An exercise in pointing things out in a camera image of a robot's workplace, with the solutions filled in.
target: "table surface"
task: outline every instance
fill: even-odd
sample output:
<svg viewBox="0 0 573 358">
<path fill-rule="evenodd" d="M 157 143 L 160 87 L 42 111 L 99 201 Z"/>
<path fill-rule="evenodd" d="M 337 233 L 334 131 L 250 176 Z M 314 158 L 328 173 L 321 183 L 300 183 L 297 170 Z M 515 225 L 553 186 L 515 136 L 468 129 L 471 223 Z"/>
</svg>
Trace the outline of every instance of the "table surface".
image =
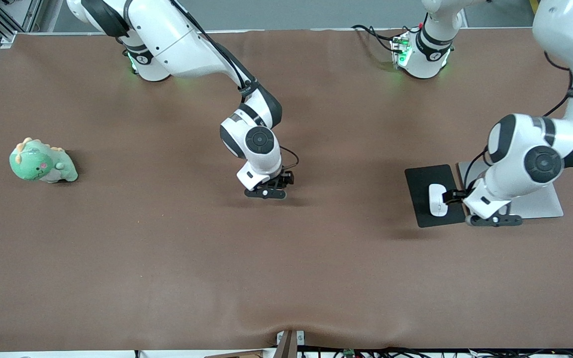
<svg viewBox="0 0 573 358">
<path fill-rule="evenodd" d="M 147 83 L 104 36 L 0 52 L 0 351 L 265 347 L 286 328 L 338 347 L 573 347 L 573 170 L 555 183 L 565 217 L 502 229 L 420 229 L 404 178 L 564 95 L 530 30 L 462 30 L 431 80 L 363 32 L 214 38 L 284 106 L 275 133 L 302 160 L 286 201 L 243 195 L 218 136 L 239 100 L 225 75 Z M 15 177 L 26 136 L 80 179 Z"/>
</svg>

